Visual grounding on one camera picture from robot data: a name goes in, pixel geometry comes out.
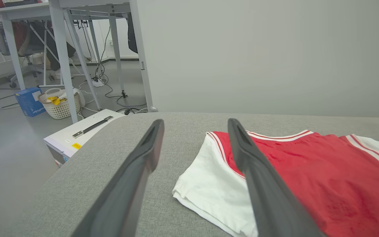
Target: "desk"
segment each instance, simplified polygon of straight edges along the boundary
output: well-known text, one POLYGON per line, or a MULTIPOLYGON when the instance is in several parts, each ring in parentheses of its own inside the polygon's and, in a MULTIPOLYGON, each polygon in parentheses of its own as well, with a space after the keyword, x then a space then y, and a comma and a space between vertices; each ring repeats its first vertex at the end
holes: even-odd
MULTIPOLYGON (((125 90, 123 87, 122 80, 120 79, 122 77, 122 69, 121 69, 121 61, 119 56, 119 43, 117 38, 117 27, 116 27, 116 18, 121 17, 122 13, 130 12, 129 4, 121 4, 120 6, 105 6, 110 7, 110 13, 108 14, 106 10, 103 10, 102 8, 99 9, 93 9, 92 7, 87 7, 85 9, 68 9, 65 11, 62 11, 61 14, 59 14, 59 11, 53 11, 54 8, 51 8, 51 3, 36 3, 36 4, 29 4, 29 5, 22 5, 22 6, 13 6, 13 7, 7 7, 7 8, 1 8, 0 9, 0 15, 1 20, 3 23, 4 31, 6 34, 7 39, 7 45, 9 47, 10 54, 18 55, 17 54, 17 48, 15 46, 15 39, 14 39, 14 33, 12 28, 12 21, 20 21, 20 20, 52 20, 53 29, 54 29, 54 35, 55 35, 55 42, 57 43, 57 50, 58 50, 58 58, 61 65, 61 73, 65 85, 65 90, 67 93, 67 98, 69 101, 69 107, 71 111, 75 110, 75 102, 74 102, 74 95, 72 91, 72 81, 71 81, 71 72, 69 70, 69 60, 66 50, 66 31, 65 26, 63 23, 63 20, 65 18, 66 23, 68 25, 69 31, 72 36, 72 41, 74 43, 74 46, 77 50, 77 54, 80 57, 80 63, 83 68, 83 72, 86 76, 86 80, 89 83, 90 90, 93 94, 93 97, 95 99, 96 105, 99 109, 102 109, 99 105, 99 101, 97 99, 96 93, 94 91, 94 87, 92 86, 90 74, 87 69, 86 62, 84 61, 83 57, 83 51, 80 48, 80 43, 78 40, 77 33, 75 31, 74 24, 72 23, 72 20, 88 20, 90 22, 90 32, 92 34, 93 42, 96 44, 96 36, 94 33, 93 28, 93 22, 92 20, 96 19, 109 19, 111 24, 111 31, 113 36, 113 45, 115 49, 115 57, 117 60, 117 66, 118 66, 118 79, 120 80, 120 85, 122 89, 122 93, 125 94, 125 90)), ((100 62, 99 52, 96 48, 96 55, 97 59, 100 62)), ((15 74, 18 78, 18 84, 20 86, 21 90, 24 90, 26 87, 24 85, 24 79, 23 75, 21 73, 21 65, 20 60, 18 57, 12 57, 15 74)), ((78 117, 76 113, 71 113, 72 121, 73 123, 76 123, 78 121, 78 117)))
MULTIPOLYGON (((138 48, 138 55, 139 55, 139 62, 140 62, 140 69, 141 69, 141 76, 143 79, 143 87, 144 87, 144 94, 146 96, 146 103, 147 108, 149 112, 157 112, 157 109, 153 106, 153 100, 150 90, 150 84, 149 84, 149 78, 147 73, 147 66, 145 64, 146 56, 144 54, 144 46, 143 46, 143 40, 141 36, 141 27, 140 27, 140 20, 139 20, 139 13, 138 13, 138 6, 137 6, 137 0, 49 0, 49 6, 51 8, 51 16, 52 16, 52 24, 54 28, 60 27, 58 30, 60 30, 60 33, 65 32, 64 25, 62 24, 61 19, 62 14, 66 15, 68 14, 68 10, 70 9, 80 9, 80 10, 90 10, 90 11, 96 11, 96 12, 105 12, 109 14, 110 24, 112 29, 116 29, 116 22, 113 20, 113 13, 120 13, 120 12, 131 12, 133 15, 133 24, 134 24, 134 33, 138 48)), ((117 43, 117 34, 115 32, 112 33, 113 38, 112 40, 114 45, 114 52, 115 57, 117 59, 118 64, 118 77, 120 79, 121 77, 121 70, 120 70, 120 62, 118 59, 120 59, 119 55, 119 47, 117 43)), ((65 41, 65 37, 60 36, 60 39, 58 43, 63 43, 65 41)), ((62 52, 62 56, 59 57, 67 57, 66 51, 62 52)), ((66 72, 69 72, 69 67, 67 68, 65 66, 65 72, 62 72, 62 74, 65 74, 66 72)), ((124 87, 122 85, 122 82, 120 80, 120 85, 122 89, 122 95, 125 96, 124 87)))
POLYGON ((262 114, 147 113, 124 116, 90 139, 31 198, 4 236, 70 236, 108 181, 155 119, 163 119, 161 156, 144 192, 136 236, 225 236, 220 228, 172 198, 179 176, 191 165, 206 131, 227 131, 227 119, 269 136, 313 128, 320 134, 361 134, 379 141, 379 118, 262 114))

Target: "yellow cloth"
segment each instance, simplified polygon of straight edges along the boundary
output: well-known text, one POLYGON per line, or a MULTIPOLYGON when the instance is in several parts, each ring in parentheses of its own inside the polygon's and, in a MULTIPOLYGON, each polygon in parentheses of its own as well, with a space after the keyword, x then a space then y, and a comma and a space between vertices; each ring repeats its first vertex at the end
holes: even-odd
POLYGON ((66 98, 59 99, 56 96, 49 97, 48 100, 50 100, 54 105, 59 105, 59 103, 66 101, 66 98))

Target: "white wall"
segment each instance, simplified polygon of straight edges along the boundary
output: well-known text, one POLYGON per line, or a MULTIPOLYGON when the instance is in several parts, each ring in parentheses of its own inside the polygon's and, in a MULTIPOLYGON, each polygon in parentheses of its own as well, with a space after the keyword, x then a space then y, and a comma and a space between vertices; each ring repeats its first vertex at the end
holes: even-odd
MULTIPOLYGON (((128 24, 127 24, 127 20, 124 18, 117 19, 116 24, 117 24, 117 32, 118 32, 121 58, 122 59, 138 59, 138 54, 132 52, 128 48, 128 24)), ((106 35, 109 32, 109 20, 94 20, 93 25, 94 25, 95 35, 96 35, 97 48, 99 49, 99 55, 102 56, 102 53, 104 50, 104 42, 106 39, 106 35)), ((92 42, 92 45, 94 45, 93 40, 91 38, 90 29, 87 28, 86 30, 88 31, 88 36, 90 37, 90 42, 92 42)), ((77 33, 78 33, 78 37, 80 39, 80 44, 82 46, 84 54, 86 56, 89 56, 89 51, 87 49, 86 40, 84 38, 83 30, 77 29, 77 33)), ((102 57, 102 60, 115 58, 113 46, 110 45, 110 42, 112 42, 111 32, 109 32, 109 35, 107 38, 106 51, 102 57)), ((92 55, 92 59, 94 61, 94 59, 95 59, 94 52, 91 55, 92 55)))
POLYGON ((379 117, 378 0, 136 0, 159 111, 379 117))

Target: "black pants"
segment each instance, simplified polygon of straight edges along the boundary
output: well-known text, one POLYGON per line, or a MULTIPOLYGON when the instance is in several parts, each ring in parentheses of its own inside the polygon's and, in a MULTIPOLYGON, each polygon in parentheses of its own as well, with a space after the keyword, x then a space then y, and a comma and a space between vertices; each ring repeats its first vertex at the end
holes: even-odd
MULTIPOLYGON (((45 27, 43 23, 41 22, 32 22, 30 23, 33 28, 36 30, 36 32, 39 34, 39 36, 45 40, 45 27)), ((34 44, 34 45, 43 45, 43 43, 40 41, 40 39, 36 36, 34 32, 30 32, 30 41, 29 44, 34 44)), ((57 44, 55 43, 54 39, 47 33, 47 38, 46 38, 46 45, 48 48, 51 49, 51 51, 57 56, 58 58, 58 51, 57 51, 57 44)), ((68 42, 66 42, 66 49, 68 51, 68 57, 71 58, 74 53, 75 53, 75 48, 72 47, 68 42)), ((57 59, 48 51, 47 52, 47 57, 49 61, 51 62, 51 69, 54 71, 57 71, 61 68, 59 65, 59 62, 57 59)))

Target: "person's leg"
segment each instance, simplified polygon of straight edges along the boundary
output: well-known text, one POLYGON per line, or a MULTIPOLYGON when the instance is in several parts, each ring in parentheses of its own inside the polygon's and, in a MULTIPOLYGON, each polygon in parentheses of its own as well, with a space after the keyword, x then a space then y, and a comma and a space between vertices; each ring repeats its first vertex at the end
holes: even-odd
MULTIPOLYGON (((45 37, 45 27, 41 23, 31 23, 33 28, 36 30, 38 35, 44 39, 45 37)), ((30 40, 30 42, 34 44, 41 44, 42 42, 37 38, 37 36, 33 33, 32 34, 33 38, 30 40)), ((55 43, 54 39, 51 36, 48 36, 46 39, 46 45, 50 50, 54 53, 54 55, 58 58, 58 51, 57 51, 57 44, 55 43)), ((75 48, 72 47, 69 43, 66 43, 67 50, 68 50, 68 57, 72 57, 75 53, 75 48)), ((59 65, 59 62, 57 61, 57 58, 55 58, 51 53, 47 54, 47 57, 49 61, 51 62, 51 69, 54 71, 58 71, 61 66, 59 65)))

